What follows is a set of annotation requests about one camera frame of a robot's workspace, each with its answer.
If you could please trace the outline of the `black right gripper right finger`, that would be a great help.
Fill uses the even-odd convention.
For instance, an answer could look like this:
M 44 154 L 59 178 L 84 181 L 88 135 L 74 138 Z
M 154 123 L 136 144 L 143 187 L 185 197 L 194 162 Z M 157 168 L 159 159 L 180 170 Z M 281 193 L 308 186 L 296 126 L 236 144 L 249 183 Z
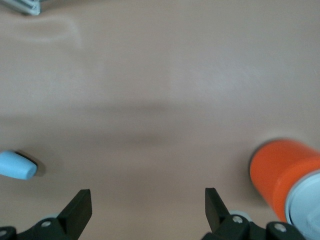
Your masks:
M 264 240 L 266 230 L 239 214 L 231 214 L 215 188 L 205 189 L 205 215 L 211 229 L 204 240 Z

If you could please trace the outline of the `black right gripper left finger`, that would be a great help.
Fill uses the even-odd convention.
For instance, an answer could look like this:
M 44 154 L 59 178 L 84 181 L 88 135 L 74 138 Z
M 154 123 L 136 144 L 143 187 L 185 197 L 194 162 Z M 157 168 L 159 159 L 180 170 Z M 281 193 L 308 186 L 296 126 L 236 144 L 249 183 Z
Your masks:
M 57 217 L 45 218 L 16 235 L 17 240 L 77 240 L 92 216 L 89 189 L 80 190 Z

